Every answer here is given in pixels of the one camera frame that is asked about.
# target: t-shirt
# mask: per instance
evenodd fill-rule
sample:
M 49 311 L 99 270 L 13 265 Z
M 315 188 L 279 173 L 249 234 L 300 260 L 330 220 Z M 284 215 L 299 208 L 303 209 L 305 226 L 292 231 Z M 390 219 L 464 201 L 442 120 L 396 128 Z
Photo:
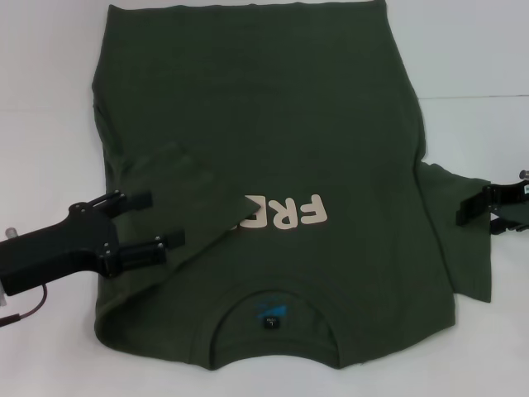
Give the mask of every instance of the t-shirt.
M 187 239 L 100 280 L 105 345 L 342 368 L 453 325 L 454 293 L 490 300 L 489 219 L 455 225 L 487 182 L 422 162 L 384 1 L 110 6 L 93 92 L 108 190 L 155 204 L 121 241 Z

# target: white table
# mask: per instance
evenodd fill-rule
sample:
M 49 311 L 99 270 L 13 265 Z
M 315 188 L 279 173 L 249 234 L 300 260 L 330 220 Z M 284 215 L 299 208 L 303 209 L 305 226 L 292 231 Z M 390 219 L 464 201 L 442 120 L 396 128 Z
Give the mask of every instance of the white table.
M 246 2 L 114 2 L 177 3 Z M 107 6 L 108 0 L 0 2 L 0 231 L 48 226 L 70 204 L 104 192 L 90 84 Z M 388 0 L 388 11 L 422 99 L 428 161 L 465 176 L 517 182 L 529 168 L 529 2 Z M 492 304 L 458 296 L 452 329 L 343 371 L 272 356 L 209 372 L 114 352 L 93 334 L 96 277 L 73 275 L 49 284 L 38 314 L 0 329 L 0 395 L 526 396 L 528 248 L 529 232 L 495 237 Z M 0 315 L 25 312 L 40 298 L 40 289 L 12 297 Z

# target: wire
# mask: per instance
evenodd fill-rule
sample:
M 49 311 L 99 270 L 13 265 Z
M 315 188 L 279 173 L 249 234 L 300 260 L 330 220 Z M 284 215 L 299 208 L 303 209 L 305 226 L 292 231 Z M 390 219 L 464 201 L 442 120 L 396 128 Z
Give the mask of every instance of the wire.
M 48 288 L 46 285 L 42 285 L 43 295 L 41 302 L 36 305 L 36 307 L 33 310 L 30 310 L 29 312 L 25 314 L 13 314 L 12 316 L 7 316 L 4 318 L 0 318 L 0 328 L 5 327 L 6 325 L 16 323 L 17 321 L 23 320 L 24 318 L 30 317 L 32 314 L 35 314 L 42 306 L 44 306 L 44 303 L 46 299 L 48 298 Z
M 42 294 L 41 302 L 37 304 L 33 310 L 30 310 L 26 314 L 21 314 L 20 320 L 30 317 L 32 314 L 35 314 L 36 312 L 38 312 L 42 306 L 44 306 L 46 299 L 48 298 L 48 288 L 46 287 L 46 284 L 42 285 L 42 292 L 43 294 Z

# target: white background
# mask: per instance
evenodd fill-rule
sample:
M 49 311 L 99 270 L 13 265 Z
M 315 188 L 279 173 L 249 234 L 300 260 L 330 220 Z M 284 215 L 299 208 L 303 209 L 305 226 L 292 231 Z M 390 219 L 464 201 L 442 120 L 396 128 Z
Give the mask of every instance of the white background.
M 90 84 L 108 1 L 0 1 L 0 230 L 49 226 L 70 204 L 104 192 Z M 179 3 L 246 2 L 114 2 Z M 421 98 L 427 159 L 461 175 L 517 182 L 529 169 L 529 2 L 388 0 L 388 13 Z M 73 275 L 49 285 L 38 314 L 0 329 L 0 395 L 526 396 L 528 248 L 529 232 L 495 237 L 492 304 L 458 296 L 454 328 L 342 371 L 274 356 L 209 372 L 111 351 L 93 334 L 95 276 Z M 12 297 L 0 316 L 40 298 L 39 289 Z

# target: fabric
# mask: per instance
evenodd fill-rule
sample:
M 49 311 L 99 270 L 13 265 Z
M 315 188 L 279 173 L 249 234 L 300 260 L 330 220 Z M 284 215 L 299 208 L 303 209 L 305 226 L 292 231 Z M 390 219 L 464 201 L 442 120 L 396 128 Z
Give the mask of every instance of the fabric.
M 150 189 L 123 242 L 183 227 L 165 265 L 101 280 L 96 334 L 216 369 L 271 354 L 341 368 L 488 302 L 487 184 L 422 162 L 384 1 L 110 7 L 93 81 L 107 188 Z

